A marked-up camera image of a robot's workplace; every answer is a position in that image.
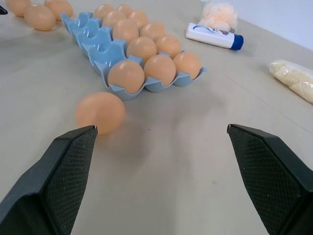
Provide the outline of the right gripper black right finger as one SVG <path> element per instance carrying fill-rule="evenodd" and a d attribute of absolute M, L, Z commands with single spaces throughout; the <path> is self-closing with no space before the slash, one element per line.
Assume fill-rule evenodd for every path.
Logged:
<path fill-rule="evenodd" d="M 313 171 L 278 137 L 229 124 L 246 191 L 270 235 L 313 233 Z"/>

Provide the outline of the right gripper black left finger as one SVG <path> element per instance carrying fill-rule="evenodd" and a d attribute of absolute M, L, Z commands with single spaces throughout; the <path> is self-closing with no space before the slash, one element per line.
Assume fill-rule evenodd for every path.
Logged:
<path fill-rule="evenodd" d="M 96 126 L 53 140 L 0 203 L 2 235 L 69 235 L 85 194 Z"/>

